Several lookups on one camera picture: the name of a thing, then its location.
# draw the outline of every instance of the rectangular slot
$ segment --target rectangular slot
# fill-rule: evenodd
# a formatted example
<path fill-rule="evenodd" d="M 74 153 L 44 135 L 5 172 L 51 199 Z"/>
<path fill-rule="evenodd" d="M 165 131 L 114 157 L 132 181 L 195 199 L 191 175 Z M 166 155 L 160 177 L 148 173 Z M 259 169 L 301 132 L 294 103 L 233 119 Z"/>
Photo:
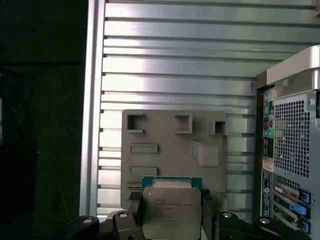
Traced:
<path fill-rule="evenodd" d="M 145 130 L 142 129 L 143 121 L 146 115 L 144 113 L 133 113 L 127 115 L 127 131 L 132 134 L 142 134 Z"/>
<path fill-rule="evenodd" d="M 286 202 L 285 200 L 281 199 L 280 197 L 273 195 L 273 200 L 280 204 L 282 207 L 286 208 L 286 209 L 290 209 L 290 203 Z"/>
<path fill-rule="evenodd" d="M 192 134 L 193 118 L 190 114 L 176 114 L 175 118 L 175 134 Z"/>
<path fill-rule="evenodd" d="M 286 221 L 288 221 L 290 224 L 292 224 L 293 226 L 297 226 L 298 225 L 298 220 L 295 219 L 294 217 L 290 216 L 289 214 L 287 214 L 285 211 L 283 211 L 282 209 L 280 209 L 279 207 L 277 207 L 275 204 L 273 205 L 273 211 L 280 215 L 283 219 L 285 219 Z"/>
<path fill-rule="evenodd" d="M 208 135 L 227 135 L 227 123 L 225 121 L 209 120 L 207 122 Z"/>
<path fill-rule="evenodd" d="M 130 152 L 132 154 L 157 154 L 158 145 L 157 144 L 131 144 Z"/>

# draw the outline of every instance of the blue plastic latch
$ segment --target blue plastic latch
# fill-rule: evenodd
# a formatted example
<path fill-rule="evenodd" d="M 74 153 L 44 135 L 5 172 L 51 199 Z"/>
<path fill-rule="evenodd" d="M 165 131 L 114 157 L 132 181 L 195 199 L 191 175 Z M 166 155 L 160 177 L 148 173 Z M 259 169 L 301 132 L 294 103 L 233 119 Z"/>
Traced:
<path fill-rule="evenodd" d="M 307 223 L 307 222 L 302 222 L 301 223 L 301 230 L 304 231 L 306 234 L 309 234 L 310 233 L 310 225 Z"/>
<path fill-rule="evenodd" d="M 290 209 L 300 215 L 303 215 L 303 216 L 307 215 L 307 209 L 304 206 L 301 206 L 300 204 L 298 204 L 294 201 L 291 202 Z"/>

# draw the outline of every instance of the dark background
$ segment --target dark background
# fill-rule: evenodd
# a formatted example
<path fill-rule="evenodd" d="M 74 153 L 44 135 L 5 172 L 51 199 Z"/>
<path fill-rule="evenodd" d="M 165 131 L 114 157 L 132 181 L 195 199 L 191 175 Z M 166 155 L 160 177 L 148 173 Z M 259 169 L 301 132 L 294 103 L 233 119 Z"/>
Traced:
<path fill-rule="evenodd" d="M 15 113 L 38 146 L 34 210 L 0 239 L 47 235 L 79 214 L 87 12 L 87 0 L 0 0 L 0 64 L 22 73 L 47 66 L 24 80 Z"/>

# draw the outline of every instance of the black mechanical arm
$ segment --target black mechanical arm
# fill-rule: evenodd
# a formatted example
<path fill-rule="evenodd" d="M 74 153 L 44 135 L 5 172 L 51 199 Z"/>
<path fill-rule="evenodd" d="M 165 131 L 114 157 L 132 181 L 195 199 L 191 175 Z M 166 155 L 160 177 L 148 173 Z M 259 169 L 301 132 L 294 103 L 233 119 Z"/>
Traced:
<path fill-rule="evenodd" d="M 50 240 L 144 240 L 141 195 L 130 196 L 129 210 L 118 211 L 112 218 L 99 223 L 95 216 L 79 216 Z M 294 230 L 270 217 L 259 217 L 253 224 L 237 215 L 221 211 L 210 195 L 202 202 L 202 226 L 208 240 L 310 240 L 300 230 Z"/>

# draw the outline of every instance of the gray metal frame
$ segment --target gray metal frame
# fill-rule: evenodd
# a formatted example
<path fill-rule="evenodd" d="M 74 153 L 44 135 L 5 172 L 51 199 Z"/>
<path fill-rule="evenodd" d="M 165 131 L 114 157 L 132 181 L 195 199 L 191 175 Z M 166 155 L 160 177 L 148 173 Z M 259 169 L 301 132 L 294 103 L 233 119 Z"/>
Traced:
<path fill-rule="evenodd" d="M 105 0 L 89 0 L 82 127 L 80 215 L 97 215 Z"/>
<path fill-rule="evenodd" d="M 292 218 L 298 220 L 298 215 L 294 212 L 282 207 L 280 204 L 274 202 L 274 195 L 282 196 L 280 193 L 276 192 L 274 186 L 277 185 L 283 190 L 289 191 L 293 194 L 299 195 L 299 189 L 303 189 L 311 193 L 311 204 L 308 205 L 311 209 L 311 218 L 308 220 L 311 223 L 311 238 L 318 239 L 320 235 L 320 229 L 318 228 L 320 222 L 320 205 L 317 204 L 320 199 L 320 188 L 318 186 L 320 182 L 320 147 L 319 147 L 319 139 L 320 139 L 320 128 L 318 126 L 319 118 L 316 118 L 316 112 L 319 111 L 317 109 L 317 92 L 320 89 L 319 81 L 319 69 L 320 69 L 320 46 L 312 46 L 309 47 L 298 54 L 290 57 L 289 59 L 275 65 L 274 67 L 269 68 L 265 72 L 261 73 L 257 77 L 257 86 L 260 88 L 268 89 L 264 92 L 265 95 L 272 93 L 273 94 L 273 106 L 274 106 L 274 146 L 273 146 L 273 158 L 262 157 L 263 159 L 268 160 L 271 163 L 275 163 L 275 157 L 277 154 L 276 144 L 277 144 L 277 136 L 279 138 L 279 134 L 283 134 L 282 128 L 277 129 L 277 121 L 280 124 L 281 121 L 285 124 L 285 128 L 289 128 L 288 121 L 294 118 L 295 123 L 291 126 L 291 130 L 285 130 L 289 133 L 290 141 L 296 141 L 300 143 L 304 147 L 305 139 L 308 138 L 309 151 L 303 149 L 303 154 L 307 155 L 307 157 L 301 155 L 292 155 L 290 157 L 288 163 L 290 165 L 276 165 L 274 164 L 273 168 L 273 176 L 272 178 L 272 188 L 271 188 L 271 198 L 270 198 L 270 214 L 271 216 L 276 216 L 276 218 L 280 219 L 282 222 L 287 224 L 288 226 L 295 228 L 290 222 L 283 219 L 279 214 L 273 211 L 274 206 L 278 207 L 285 213 L 287 213 Z M 279 118 L 277 118 L 276 106 L 288 103 L 296 103 L 299 102 L 299 105 L 302 104 L 302 107 L 293 107 L 284 109 L 279 112 Z M 294 116 L 293 113 L 304 114 L 307 113 L 309 120 L 305 120 L 304 118 L 298 119 L 300 116 Z M 309 129 L 307 132 L 301 132 L 299 125 L 308 125 Z M 291 154 L 287 155 L 287 152 L 290 151 L 288 148 L 288 143 L 286 146 L 279 145 L 283 147 L 283 157 L 291 156 Z M 308 165 L 299 165 L 299 170 L 295 168 L 296 163 L 299 163 L 297 158 L 301 161 L 306 159 L 308 161 Z M 279 182 L 278 176 L 280 178 L 284 178 L 286 182 Z M 289 199 L 283 197 L 287 203 L 290 202 Z"/>

